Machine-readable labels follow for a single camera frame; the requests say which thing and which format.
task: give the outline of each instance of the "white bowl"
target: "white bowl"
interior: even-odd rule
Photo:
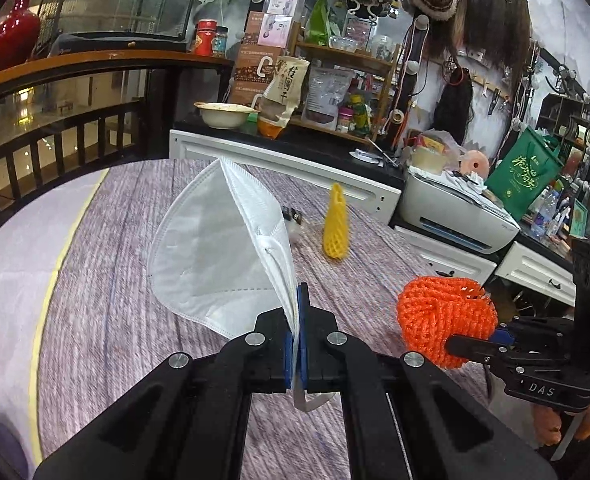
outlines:
[[[201,118],[211,128],[232,130],[244,124],[253,108],[230,103],[195,103],[200,109]]]

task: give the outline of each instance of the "white cabinet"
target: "white cabinet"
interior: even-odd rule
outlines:
[[[483,284],[496,268],[495,263],[485,258],[467,253],[434,238],[429,238],[399,226],[395,227],[395,231],[399,232],[409,244],[415,247],[420,256],[440,276],[470,278]]]
[[[496,275],[575,306],[573,275],[518,242],[506,253]]]
[[[240,164],[278,171],[326,189],[338,182],[344,188],[344,195],[349,203],[368,211],[385,223],[390,221],[401,194],[401,191],[394,187],[303,158],[192,132],[171,130],[169,155],[170,158],[197,158],[209,161],[225,156]]]

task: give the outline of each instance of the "orange bag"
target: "orange bag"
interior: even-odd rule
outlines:
[[[420,352],[441,368],[459,368],[468,360],[446,352],[448,337],[488,339],[498,324],[498,313],[474,280],[421,276],[399,295],[397,322],[408,350]]]

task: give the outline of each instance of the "printer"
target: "printer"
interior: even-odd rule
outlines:
[[[409,224],[482,254],[499,251],[520,231],[504,208],[447,171],[436,175],[409,167],[397,208]]]

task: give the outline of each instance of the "purple wood-grain tablecloth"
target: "purple wood-grain tablecloth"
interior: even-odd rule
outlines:
[[[156,160],[112,168],[76,230],[59,273],[43,332],[38,428],[44,457],[137,383],[169,354],[212,354],[226,342],[163,307],[146,281],[146,258],[166,210],[206,167],[195,160]],[[247,167],[282,205],[301,210],[307,226],[293,245],[297,280],[311,303],[333,312],[339,329],[374,351],[405,350],[395,318],[397,295],[430,268],[403,237],[349,208],[351,246],[342,262],[321,250],[328,191]],[[477,368],[451,372],[478,400]],[[339,396],[312,413],[290,394],[253,396],[242,478],[345,479],[348,458]]]

